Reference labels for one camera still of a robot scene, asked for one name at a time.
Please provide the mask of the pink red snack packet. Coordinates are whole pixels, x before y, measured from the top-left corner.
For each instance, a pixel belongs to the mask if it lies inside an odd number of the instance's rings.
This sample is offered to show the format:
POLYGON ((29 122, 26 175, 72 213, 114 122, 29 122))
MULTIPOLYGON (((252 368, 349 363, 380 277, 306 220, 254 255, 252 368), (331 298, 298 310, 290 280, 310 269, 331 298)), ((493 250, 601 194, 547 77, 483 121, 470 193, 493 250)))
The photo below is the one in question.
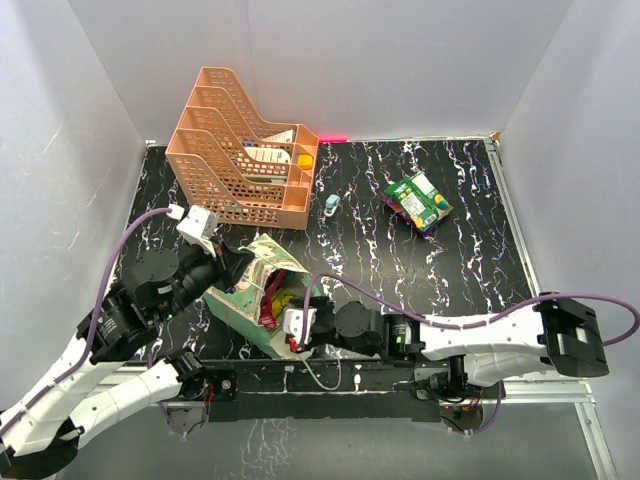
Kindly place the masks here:
POLYGON ((277 321, 273 314, 272 299, 285 276, 286 272, 284 270, 278 270, 269 276, 265 285, 265 291, 260 302, 259 323, 266 329, 277 327, 277 321))

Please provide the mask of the green patterned paper bag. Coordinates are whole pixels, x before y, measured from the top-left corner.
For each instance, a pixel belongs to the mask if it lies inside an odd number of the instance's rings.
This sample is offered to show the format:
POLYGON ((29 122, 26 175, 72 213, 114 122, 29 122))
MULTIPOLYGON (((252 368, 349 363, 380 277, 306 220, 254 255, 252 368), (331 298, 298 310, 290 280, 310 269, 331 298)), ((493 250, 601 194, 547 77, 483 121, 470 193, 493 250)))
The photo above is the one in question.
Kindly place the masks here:
POLYGON ((308 350, 304 349, 300 353, 290 350, 282 330, 284 311, 279 316, 274 315, 277 321, 277 327, 274 329, 266 329, 259 323, 260 302, 271 274, 278 270, 286 272, 278 289, 284 288, 294 292, 296 298, 287 307, 303 310, 297 303, 304 300, 306 292, 310 289, 311 273, 267 234, 262 234, 249 245, 239 248, 251 250, 254 253, 254 261, 246 268, 233 293, 223 293, 214 288, 205 293, 211 313, 270 359, 298 362, 305 372, 316 375, 317 373, 310 369, 311 353, 308 350))

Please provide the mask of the green snack packet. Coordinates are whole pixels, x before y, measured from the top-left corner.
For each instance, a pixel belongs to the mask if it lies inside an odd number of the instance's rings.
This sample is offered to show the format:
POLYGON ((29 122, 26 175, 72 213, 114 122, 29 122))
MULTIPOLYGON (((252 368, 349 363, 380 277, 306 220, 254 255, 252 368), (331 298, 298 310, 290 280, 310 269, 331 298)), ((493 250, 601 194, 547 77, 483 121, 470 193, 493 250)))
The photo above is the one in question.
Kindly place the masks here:
POLYGON ((390 185, 383 202, 422 237, 427 237, 453 206, 423 172, 390 185))

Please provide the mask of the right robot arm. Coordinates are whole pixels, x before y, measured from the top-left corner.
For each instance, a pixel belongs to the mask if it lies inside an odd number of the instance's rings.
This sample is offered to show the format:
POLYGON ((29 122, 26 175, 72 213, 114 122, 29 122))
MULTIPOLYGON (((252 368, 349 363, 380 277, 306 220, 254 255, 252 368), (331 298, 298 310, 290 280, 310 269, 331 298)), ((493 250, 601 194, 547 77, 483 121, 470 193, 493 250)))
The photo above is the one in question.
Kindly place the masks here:
POLYGON ((291 351, 332 345, 397 366, 442 362, 422 380, 424 391, 466 397, 513 376, 554 370, 566 377, 609 373, 595 311, 547 294, 501 314, 463 317, 382 313, 358 301, 341 308, 313 297, 287 309, 291 351))

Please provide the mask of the purple Fox's candy bag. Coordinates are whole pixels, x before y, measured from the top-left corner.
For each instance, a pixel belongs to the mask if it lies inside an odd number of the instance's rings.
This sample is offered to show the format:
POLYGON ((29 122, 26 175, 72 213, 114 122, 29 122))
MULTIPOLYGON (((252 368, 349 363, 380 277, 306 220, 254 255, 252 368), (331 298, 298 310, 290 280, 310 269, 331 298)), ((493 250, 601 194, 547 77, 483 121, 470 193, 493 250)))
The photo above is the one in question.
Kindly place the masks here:
POLYGON ((383 201, 395 216, 426 238, 453 210, 440 194, 437 194, 437 197, 440 199, 439 202, 423 199, 416 194, 410 194, 401 200, 387 194, 383 201))

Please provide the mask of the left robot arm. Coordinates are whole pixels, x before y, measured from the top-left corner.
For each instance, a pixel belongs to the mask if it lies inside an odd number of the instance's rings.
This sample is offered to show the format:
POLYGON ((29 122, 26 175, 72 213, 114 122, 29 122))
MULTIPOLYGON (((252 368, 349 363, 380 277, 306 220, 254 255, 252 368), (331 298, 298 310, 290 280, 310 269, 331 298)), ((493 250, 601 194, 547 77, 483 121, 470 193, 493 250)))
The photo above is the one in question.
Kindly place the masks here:
POLYGON ((233 292, 254 258, 226 244, 212 251, 190 245, 181 254, 165 248, 144 252, 78 325, 47 374, 2 412, 2 477, 45 479, 69 465, 96 435, 137 411, 201 396, 206 369, 188 348, 161 357, 129 381, 101 393, 94 389, 208 289, 233 292))

